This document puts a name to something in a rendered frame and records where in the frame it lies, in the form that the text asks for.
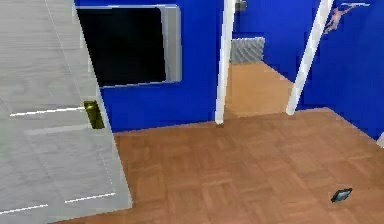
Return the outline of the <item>grey striped cabinet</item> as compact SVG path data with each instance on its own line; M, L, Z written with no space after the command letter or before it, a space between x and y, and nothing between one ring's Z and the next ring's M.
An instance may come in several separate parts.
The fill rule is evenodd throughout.
M230 62L255 63L263 60L264 37L235 38L231 41Z

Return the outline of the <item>small black flat device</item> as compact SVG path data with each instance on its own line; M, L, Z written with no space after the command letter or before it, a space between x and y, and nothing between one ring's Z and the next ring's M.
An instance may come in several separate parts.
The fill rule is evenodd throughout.
M352 193L353 189L352 188L346 188L346 189L340 189L337 190L334 195L331 198L331 202L339 202L347 199L349 195Z

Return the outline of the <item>white room door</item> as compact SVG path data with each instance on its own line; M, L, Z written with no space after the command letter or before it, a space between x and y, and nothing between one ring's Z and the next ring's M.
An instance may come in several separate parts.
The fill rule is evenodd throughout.
M96 100L104 128L84 102ZM131 208L73 0L0 0L0 224Z

